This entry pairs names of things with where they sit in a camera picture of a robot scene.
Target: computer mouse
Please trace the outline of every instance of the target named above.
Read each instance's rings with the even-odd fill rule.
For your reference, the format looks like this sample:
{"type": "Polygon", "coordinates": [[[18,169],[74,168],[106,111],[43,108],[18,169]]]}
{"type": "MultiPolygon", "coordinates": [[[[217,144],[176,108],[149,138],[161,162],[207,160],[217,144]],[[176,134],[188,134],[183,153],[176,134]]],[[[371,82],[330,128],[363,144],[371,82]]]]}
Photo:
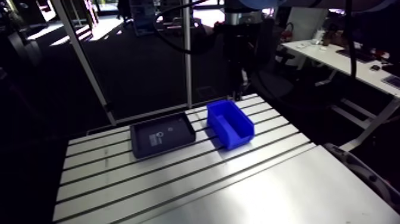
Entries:
{"type": "Polygon", "coordinates": [[[379,66],[371,66],[370,68],[372,71],[379,71],[380,67],[379,66]]]}

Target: sticker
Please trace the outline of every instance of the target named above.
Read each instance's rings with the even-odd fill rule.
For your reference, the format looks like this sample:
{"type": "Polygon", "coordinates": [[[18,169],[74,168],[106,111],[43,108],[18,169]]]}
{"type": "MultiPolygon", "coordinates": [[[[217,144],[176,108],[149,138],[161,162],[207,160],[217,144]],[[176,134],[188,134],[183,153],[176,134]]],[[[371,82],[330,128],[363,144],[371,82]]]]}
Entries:
{"type": "Polygon", "coordinates": [[[163,140],[161,139],[164,136],[163,132],[157,132],[156,134],[149,135],[150,146],[161,145],[163,140]]]}
{"type": "Polygon", "coordinates": [[[157,145],[157,137],[153,135],[149,135],[149,140],[150,140],[150,145],[151,146],[156,146],[157,145]]]}

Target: gray machine part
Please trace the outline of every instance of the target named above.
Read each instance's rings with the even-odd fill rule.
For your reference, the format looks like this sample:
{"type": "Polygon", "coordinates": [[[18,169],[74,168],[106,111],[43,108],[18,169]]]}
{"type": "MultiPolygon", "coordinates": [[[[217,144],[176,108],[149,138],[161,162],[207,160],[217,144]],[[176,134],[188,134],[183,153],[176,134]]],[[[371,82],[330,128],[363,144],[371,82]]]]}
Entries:
{"type": "Polygon", "coordinates": [[[346,152],[331,143],[325,144],[324,148],[332,153],[349,170],[356,174],[394,210],[400,213],[400,193],[386,180],[352,153],[346,152]]]}

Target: table leg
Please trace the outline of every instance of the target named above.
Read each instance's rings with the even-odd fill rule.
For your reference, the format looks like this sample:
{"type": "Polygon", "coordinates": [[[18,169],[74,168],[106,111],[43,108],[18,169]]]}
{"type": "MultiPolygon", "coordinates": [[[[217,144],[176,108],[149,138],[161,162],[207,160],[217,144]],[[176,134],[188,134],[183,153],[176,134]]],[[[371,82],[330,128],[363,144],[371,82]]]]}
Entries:
{"type": "Polygon", "coordinates": [[[301,58],[299,59],[299,65],[297,66],[297,71],[300,71],[300,70],[303,69],[303,66],[305,64],[305,60],[307,59],[307,57],[304,56],[304,55],[301,55],[299,57],[301,57],[301,58]]]}
{"type": "Polygon", "coordinates": [[[333,71],[331,72],[330,76],[328,77],[328,79],[322,80],[322,81],[319,81],[319,82],[316,82],[316,83],[315,83],[315,86],[318,87],[318,86],[323,86],[323,85],[326,85],[326,84],[330,83],[330,82],[332,81],[332,79],[334,78],[334,76],[336,75],[337,72],[338,72],[337,70],[333,70],[333,71]]]}
{"type": "Polygon", "coordinates": [[[382,112],[380,112],[380,114],[371,122],[371,124],[366,128],[365,131],[362,132],[359,137],[347,142],[340,148],[348,152],[361,145],[361,143],[364,142],[377,127],[384,123],[399,106],[400,98],[394,97],[393,100],[385,107],[385,109],[383,109],[382,112]]]}

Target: keyboard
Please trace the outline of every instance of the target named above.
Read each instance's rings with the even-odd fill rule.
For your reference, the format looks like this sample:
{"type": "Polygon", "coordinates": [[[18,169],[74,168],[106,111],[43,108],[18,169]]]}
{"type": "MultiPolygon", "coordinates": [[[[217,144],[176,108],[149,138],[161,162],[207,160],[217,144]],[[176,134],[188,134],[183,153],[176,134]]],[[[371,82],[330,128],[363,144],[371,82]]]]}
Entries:
{"type": "MultiPolygon", "coordinates": [[[[344,55],[346,57],[350,57],[350,52],[348,49],[338,50],[336,51],[336,53],[344,55]]],[[[355,58],[357,58],[357,61],[361,63],[368,63],[376,60],[376,57],[373,56],[372,54],[368,54],[360,50],[355,50],[355,58]]]]}

